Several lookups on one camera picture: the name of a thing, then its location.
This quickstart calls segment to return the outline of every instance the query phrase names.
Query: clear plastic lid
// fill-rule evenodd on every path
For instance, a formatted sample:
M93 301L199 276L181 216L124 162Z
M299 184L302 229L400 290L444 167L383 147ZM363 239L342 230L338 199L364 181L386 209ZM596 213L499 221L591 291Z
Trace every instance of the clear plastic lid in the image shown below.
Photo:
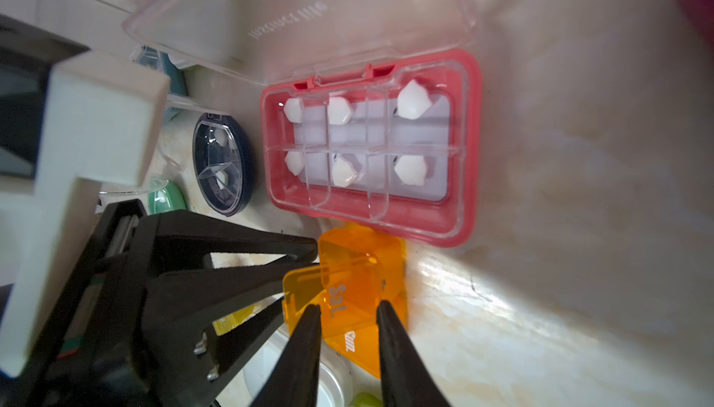
M160 174L152 173L147 174L144 182L138 187L120 186L119 184L112 184L108 182L103 183L102 188L99 189L99 195L111 197L145 195L147 193L159 191L167 185L168 179L164 178Z
M37 0L35 25L121 58L130 58L138 43L121 30L129 12L100 0Z
M475 25L473 0L153 0L123 27L159 50L272 84L454 48Z

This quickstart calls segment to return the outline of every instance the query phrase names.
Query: white pill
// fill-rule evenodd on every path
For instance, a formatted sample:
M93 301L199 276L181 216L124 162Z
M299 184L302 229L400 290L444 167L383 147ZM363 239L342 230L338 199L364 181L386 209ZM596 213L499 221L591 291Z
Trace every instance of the white pill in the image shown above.
M297 97L291 97L288 99L283 107L285 117L287 117L293 124L303 123L303 109L303 99L299 99Z
M216 142L220 146L226 146L228 144L228 132L222 128L216 128L213 131L213 136L216 138Z
M216 171L216 183L219 188L223 190L228 185L228 174L225 170Z
M330 125L344 125L350 121L354 110L344 97L330 97L327 104L327 120Z
M335 156L332 161L332 183L337 187L347 187L357 179L357 171L342 155Z
M397 115L399 117L416 120L431 108L429 92L422 85L412 80L407 83L397 96Z
M408 186L423 186L426 181L424 156L400 156L394 164L394 172Z
M300 171L305 168L303 153L299 151L288 151L288 153L285 154L285 165L288 166L288 170L290 170L292 174L298 176Z

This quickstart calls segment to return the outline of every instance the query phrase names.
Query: pill organizer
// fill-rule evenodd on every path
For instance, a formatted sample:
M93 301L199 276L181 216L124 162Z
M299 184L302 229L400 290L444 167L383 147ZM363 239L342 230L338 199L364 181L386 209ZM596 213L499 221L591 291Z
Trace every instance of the pill organizer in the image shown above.
M276 206L451 247L476 217L481 77L460 50L475 39L474 9L473 0L153 0L123 27L266 86L260 108L237 101L236 112L261 111Z

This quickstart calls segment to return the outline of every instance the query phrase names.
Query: white countertop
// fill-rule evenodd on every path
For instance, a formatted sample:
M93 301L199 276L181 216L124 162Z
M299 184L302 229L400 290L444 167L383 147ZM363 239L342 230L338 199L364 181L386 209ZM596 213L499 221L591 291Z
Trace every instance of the white countertop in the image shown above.
M454 406L711 406L712 51L674 0L477 1L476 230L457 249L409 247L425 365ZM262 152L261 89L187 76L199 102L255 128ZM160 146L208 213L189 156L197 117L178 116ZM263 184L230 221L324 227L273 207Z

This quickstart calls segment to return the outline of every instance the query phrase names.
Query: metal bolt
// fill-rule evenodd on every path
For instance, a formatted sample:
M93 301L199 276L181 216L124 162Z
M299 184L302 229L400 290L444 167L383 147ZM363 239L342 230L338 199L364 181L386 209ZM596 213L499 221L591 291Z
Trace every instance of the metal bolt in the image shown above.
M206 375L206 380L208 382L215 381L219 378L219 366L215 366L210 369L209 374Z
M206 333L203 333L201 336L201 341L196 344L195 347L193 347L193 354L196 356L201 356L201 354L206 352L206 346L208 343L208 336L206 336Z

